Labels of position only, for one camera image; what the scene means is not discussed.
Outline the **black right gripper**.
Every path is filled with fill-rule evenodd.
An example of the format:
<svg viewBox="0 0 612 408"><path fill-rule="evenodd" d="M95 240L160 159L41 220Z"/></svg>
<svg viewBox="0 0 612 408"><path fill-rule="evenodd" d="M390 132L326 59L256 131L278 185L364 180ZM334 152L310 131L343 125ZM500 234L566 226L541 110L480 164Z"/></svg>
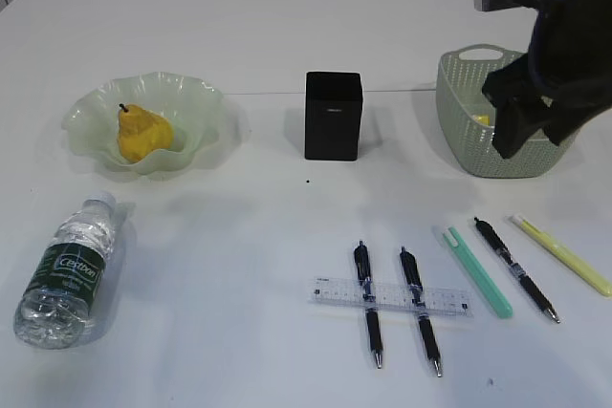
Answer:
<svg viewBox="0 0 612 408"><path fill-rule="evenodd" d="M505 160L538 130L560 145L611 107L611 0L535 11L527 52L482 88L496 111L492 145Z"/></svg>

